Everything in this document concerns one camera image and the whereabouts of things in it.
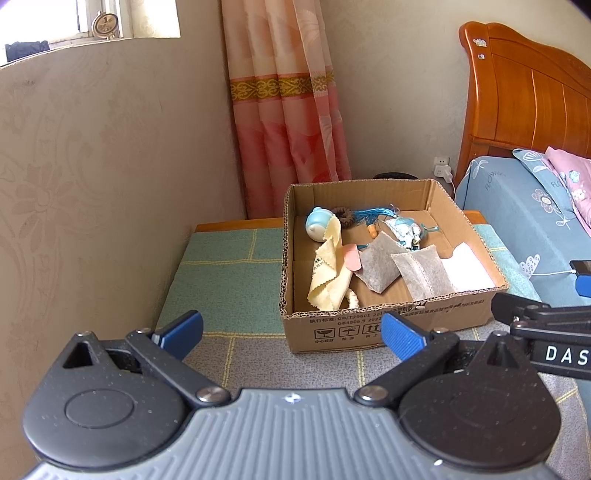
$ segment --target metal screw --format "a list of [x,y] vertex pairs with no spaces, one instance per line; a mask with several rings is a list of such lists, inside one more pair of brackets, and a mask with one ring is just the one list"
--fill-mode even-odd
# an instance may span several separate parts
[[199,400],[207,403],[218,403],[227,400],[228,392],[222,387],[204,387],[195,394]]
[[365,401],[380,401],[388,396],[388,390],[381,385],[365,385],[359,390],[359,396]]

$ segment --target blue tassel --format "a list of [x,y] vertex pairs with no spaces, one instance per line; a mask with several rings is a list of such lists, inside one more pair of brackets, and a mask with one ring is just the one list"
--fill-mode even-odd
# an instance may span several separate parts
[[368,210],[355,210],[353,218],[355,223],[362,223],[365,221],[366,225],[371,225],[378,221],[380,215],[396,218],[398,213],[389,208],[370,208]]

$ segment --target beige wallpaper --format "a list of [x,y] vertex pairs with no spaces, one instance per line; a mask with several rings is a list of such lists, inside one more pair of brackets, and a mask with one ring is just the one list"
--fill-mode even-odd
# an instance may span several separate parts
[[429,176],[457,161],[468,61],[457,30],[502,22],[591,65],[591,22],[569,0],[320,0],[354,177]]
[[180,36],[175,0],[129,0],[134,37]]
[[0,69],[2,480],[33,465],[22,407],[71,335],[152,324],[195,224],[243,218],[218,7],[178,8],[182,38]]

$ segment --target orange wooden headboard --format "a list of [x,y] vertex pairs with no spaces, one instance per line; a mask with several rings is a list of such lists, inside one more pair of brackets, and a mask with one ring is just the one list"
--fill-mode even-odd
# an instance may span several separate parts
[[462,149],[454,184],[481,155],[548,146],[591,157],[591,69],[498,23],[459,31],[470,60]]

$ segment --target blue object on bed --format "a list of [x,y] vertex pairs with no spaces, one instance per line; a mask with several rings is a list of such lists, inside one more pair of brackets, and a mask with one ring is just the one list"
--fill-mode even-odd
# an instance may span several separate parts
[[[456,203],[478,210],[528,273],[571,270],[571,260],[591,260],[591,238],[566,219],[541,183],[515,158],[473,160],[457,188]],[[590,305],[574,287],[574,274],[532,276],[542,301],[553,307]],[[591,428],[591,382],[577,380]]]

